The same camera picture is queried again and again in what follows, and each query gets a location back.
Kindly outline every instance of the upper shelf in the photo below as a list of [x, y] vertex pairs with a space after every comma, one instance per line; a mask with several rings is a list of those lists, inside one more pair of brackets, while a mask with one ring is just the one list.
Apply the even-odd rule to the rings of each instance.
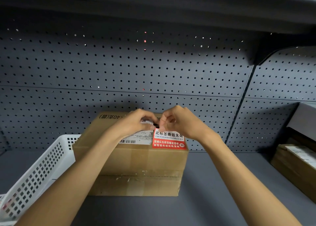
[[306, 33], [316, 0], [0, 0], [1, 5], [278, 33]]

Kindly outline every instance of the person's left arm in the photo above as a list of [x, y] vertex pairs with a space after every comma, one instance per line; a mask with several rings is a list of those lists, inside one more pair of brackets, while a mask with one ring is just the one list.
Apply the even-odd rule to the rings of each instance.
[[16, 226], [68, 226], [76, 216], [113, 149], [123, 138], [141, 130], [153, 130], [141, 124], [142, 118], [159, 124], [152, 112], [137, 109], [108, 128], [97, 143], [79, 161], [63, 173], [25, 212]]

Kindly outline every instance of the person's left hand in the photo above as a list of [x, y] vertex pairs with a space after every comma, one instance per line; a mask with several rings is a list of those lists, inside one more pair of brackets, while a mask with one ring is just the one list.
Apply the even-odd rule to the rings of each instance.
[[156, 127], [152, 124], [142, 124], [141, 119], [153, 121], [159, 124], [159, 120], [154, 113], [137, 109], [129, 112], [123, 118], [113, 124], [108, 130], [114, 134], [119, 134], [119, 138], [123, 139], [141, 130], [154, 130]]

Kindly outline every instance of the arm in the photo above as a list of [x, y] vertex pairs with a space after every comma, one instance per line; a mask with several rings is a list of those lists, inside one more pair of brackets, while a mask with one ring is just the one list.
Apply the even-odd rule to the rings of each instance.
[[106, 160], [121, 139], [140, 130], [153, 130], [141, 118], [158, 123], [153, 113], [138, 109], [108, 128], [97, 143], [75, 162], [25, 212], [16, 226], [70, 225]]
[[221, 137], [190, 110], [176, 106], [165, 111], [160, 131], [172, 130], [197, 140], [216, 169], [248, 225], [301, 225], [291, 212], [224, 144]]

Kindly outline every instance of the hand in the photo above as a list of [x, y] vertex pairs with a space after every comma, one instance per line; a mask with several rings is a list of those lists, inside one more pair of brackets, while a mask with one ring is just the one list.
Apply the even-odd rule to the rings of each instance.
[[152, 124], [142, 124], [141, 119], [151, 120], [159, 124], [159, 120], [154, 113], [137, 109], [129, 112], [126, 116], [118, 120], [108, 130], [113, 134], [119, 133], [119, 138], [123, 139], [141, 130], [154, 130], [156, 127]]
[[194, 140], [201, 139], [208, 132], [214, 132], [188, 108], [182, 108], [179, 105], [166, 110], [162, 114], [159, 131], [177, 131], [183, 136]]

